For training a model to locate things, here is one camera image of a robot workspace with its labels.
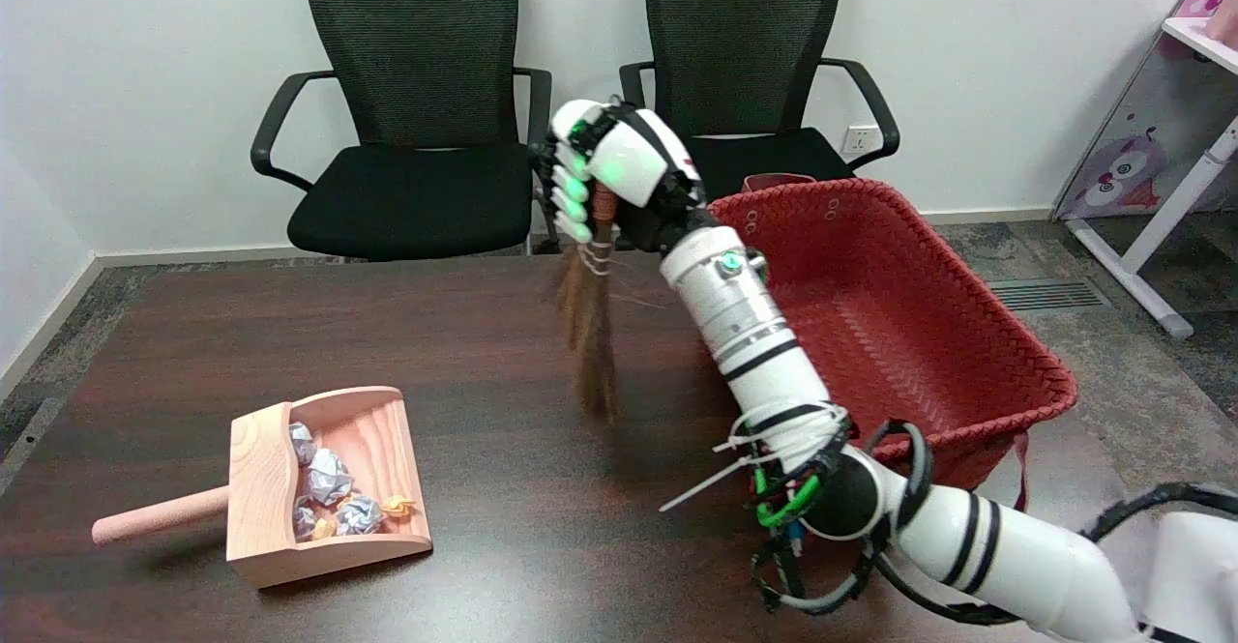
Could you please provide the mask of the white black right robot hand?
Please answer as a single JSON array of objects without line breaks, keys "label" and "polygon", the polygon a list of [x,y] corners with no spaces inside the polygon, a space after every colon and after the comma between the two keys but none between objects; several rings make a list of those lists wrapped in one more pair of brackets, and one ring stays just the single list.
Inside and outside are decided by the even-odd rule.
[{"label": "white black right robot hand", "polygon": [[633,102],[566,102],[532,152],[547,224],[577,243],[600,242],[602,190],[617,197],[613,228],[634,249],[670,252],[716,225],[703,182],[677,133]]}]

